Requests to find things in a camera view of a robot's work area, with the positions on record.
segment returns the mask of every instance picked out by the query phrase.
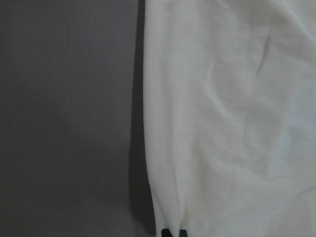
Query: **white fabric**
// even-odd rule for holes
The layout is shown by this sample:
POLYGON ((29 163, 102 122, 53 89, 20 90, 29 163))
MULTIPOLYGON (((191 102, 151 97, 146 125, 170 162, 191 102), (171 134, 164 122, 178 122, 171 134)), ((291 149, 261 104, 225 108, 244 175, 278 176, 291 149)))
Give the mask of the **white fabric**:
POLYGON ((147 0, 157 236, 316 236, 316 1, 147 0))

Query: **dark object at bottom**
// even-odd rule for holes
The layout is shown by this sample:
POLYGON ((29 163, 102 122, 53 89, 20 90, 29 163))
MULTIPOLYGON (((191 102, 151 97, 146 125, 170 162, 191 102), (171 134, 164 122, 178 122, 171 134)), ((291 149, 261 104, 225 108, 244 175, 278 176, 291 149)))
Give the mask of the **dark object at bottom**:
MULTIPOLYGON (((169 229, 163 229, 161 231, 161 237, 172 237, 172 234, 169 229)), ((180 230, 179 237, 188 237, 186 230, 180 230)))
POLYGON ((188 233, 186 230, 180 230, 179 237, 188 237, 188 233))

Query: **white cloth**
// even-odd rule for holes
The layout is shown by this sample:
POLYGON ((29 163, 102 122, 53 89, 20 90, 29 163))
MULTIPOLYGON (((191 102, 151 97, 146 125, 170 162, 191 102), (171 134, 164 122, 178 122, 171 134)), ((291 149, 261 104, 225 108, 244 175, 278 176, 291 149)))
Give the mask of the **white cloth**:
POLYGON ((147 0, 157 237, 316 236, 316 1, 147 0))

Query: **gray wall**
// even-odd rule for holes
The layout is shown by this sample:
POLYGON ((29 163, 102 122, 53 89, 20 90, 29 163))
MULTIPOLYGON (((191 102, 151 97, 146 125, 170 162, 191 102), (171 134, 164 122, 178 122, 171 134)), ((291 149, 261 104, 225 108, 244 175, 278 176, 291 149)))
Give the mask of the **gray wall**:
POLYGON ((143 23, 142 0, 1 2, 0 236, 155 234, 143 23))

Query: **gray background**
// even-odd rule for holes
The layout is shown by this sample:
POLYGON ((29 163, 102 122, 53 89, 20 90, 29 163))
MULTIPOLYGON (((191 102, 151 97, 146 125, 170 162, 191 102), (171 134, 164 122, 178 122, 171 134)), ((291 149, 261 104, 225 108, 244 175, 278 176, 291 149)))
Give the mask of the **gray background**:
POLYGON ((0 23, 0 236, 153 236, 144 2, 5 0, 0 23))

